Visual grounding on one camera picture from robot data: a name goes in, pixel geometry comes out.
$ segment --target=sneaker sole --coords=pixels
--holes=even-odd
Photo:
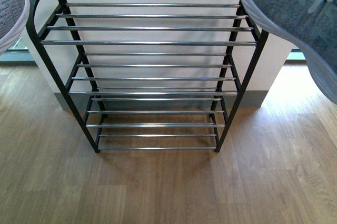
[[[29,15],[29,0],[25,0],[25,6],[23,8],[22,14],[15,23],[15,25],[9,30],[9,32],[0,39],[0,55],[8,50],[10,46],[15,42],[19,35],[22,33],[26,26]]]
[[[255,5],[253,0],[241,0],[250,17],[267,32],[295,44],[304,54],[309,72],[324,95],[337,104],[337,75],[322,57],[308,44],[275,24]]]

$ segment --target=foot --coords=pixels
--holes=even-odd
[[[337,104],[337,0],[241,0],[254,21],[303,52],[311,76]]]
[[[18,39],[28,14],[29,0],[0,0],[0,55]]]

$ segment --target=chrome bar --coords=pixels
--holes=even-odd
[[[216,87],[98,87],[98,90],[216,90]]]
[[[66,3],[67,7],[223,7],[239,8],[239,4],[194,4],[194,3]]]
[[[85,15],[56,14],[58,18],[162,18],[162,19],[246,19],[247,15]]]
[[[230,68],[232,65],[99,65],[99,64],[78,64],[82,68]]]
[[[136,148],[136,147],[99,147],[99,150],[179,150],[179,149],[186,149],[186,150],[214,150],[216,147],[143,147],[143,148]]]
[[[226,56],[226,53],[84,53],[85,56]]]
[[[108,135],[108,134],[100,134],[100,137],[121,137],[121,138],[128,138],[128,137],[215,137],[215,134],[210,135]]]
[[[45,40],[43,45],[171,45],[171,46],[256,46],[256,42],[143,42],[143,41],[90,41],[90,40]]]
[[[138,81],[138,80],[151,80],[151,81],[233,81],[235,78],[96,78],[96,77],[72,77],[73,80],[110,80],[110,81]]]
[[[88,111],[89,114],[113,115],[211,115],[223,114],[224,111]]]
[[[70,91],[70,94],[81,95],[109,95],[109,96],[123,96],[123,95],[215,95],[215,96],[234,96],[236,91],[162,91],[162,92],[104,92],[104,91]]]
[[[93,98],[93,101],[219,101],[221,98]]]
[[[212,31],[212,32],[251,32],[253,28],[235,27],[97,27],[97,26],[47,26],[49,30],[70,31]]]
[[[214,128],[224,127],[225,124],[214,123],[102,123],[102,124],[87,124],[89,128]]]

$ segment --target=laminate floor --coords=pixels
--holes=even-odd
[[[219,154],[95,154],[37,67],[0,83],[0,223],[337,223],[337,106],[306,66],[239,109]]]

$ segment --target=skirting board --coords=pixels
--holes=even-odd
[[[0,56],[0,65],[36,65],[36,62],[33,60],[29,52],[5,52]]]
[[[262,102],[264,101],[268,91],[246,91],[244,94],[240,106],[242,107],[261,107]],[[69,110],[69,107],[64,100],[61,93],[54,93],[58,102],[60,103],[63,110]],[[85,110],[86,105],[88,102],[88,98],[84,97],[83,95],[72,95],[71,96],[75,105],[79,110]],[[225,97],[225,103],[228,108],[231,108],[234,104],[235,96],[227,96]],[[105,103],[106,109],[167,109],[167,108],[205,108],[211,107],[211,103],[209,101],[195,101],[195,102],[181,102],[181,101],[154,101],[144,105],[145,103],[142,101],[116,101],[116,102],[109,102]]]

